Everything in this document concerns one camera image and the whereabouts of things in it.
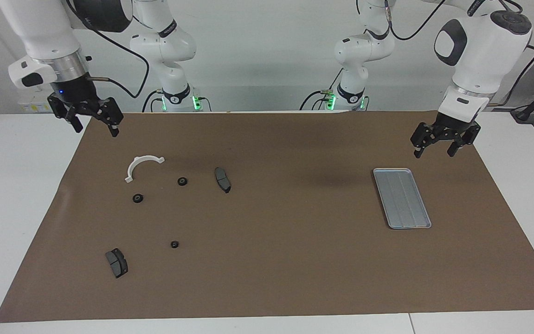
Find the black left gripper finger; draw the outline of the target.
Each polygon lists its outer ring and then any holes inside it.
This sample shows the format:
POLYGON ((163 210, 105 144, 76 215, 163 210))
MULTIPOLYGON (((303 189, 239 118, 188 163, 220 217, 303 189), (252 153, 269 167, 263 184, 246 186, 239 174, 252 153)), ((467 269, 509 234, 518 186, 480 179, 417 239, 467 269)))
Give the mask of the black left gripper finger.
POLYGON ((437 138, 437 132, 436 128, 433 125, 428 125, 427 123, 421 122, 415 131, 413 132, 413 135, 411 135, 411 143, 414 147, 414 156, 415 158, 419 159, 421 158, 424 150, 432 145, 435 144, 439 139, 437 138))
POLYGON ((452 143, 447 149, 447 154, 453 158, 458 150, 464 146, 472 145, 480 130, 481 125, 477 122, 472 122, 466 130, 451 134, 452 143))

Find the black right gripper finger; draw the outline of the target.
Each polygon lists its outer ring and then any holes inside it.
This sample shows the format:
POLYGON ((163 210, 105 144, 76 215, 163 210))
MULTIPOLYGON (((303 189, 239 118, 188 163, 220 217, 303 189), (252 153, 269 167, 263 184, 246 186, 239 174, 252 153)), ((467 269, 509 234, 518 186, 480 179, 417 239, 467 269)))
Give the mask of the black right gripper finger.
POLYGON ((106 124, 112 137, 116 137, 120 130, 118 126, 124 119, 124 116, 120 110, 120 107, 116 103, 116 100, 112 97, 97 101, 97 112, 95 112, 95 118, 106 124))
POLYGON ((80 133, 83 130, 83 125, 79 118, 76 116, 76 112, 73 107, 67 107, 56 95, 49 95, 47 101, 53 114, 60 120, 68 122, 76 133, 80 133))

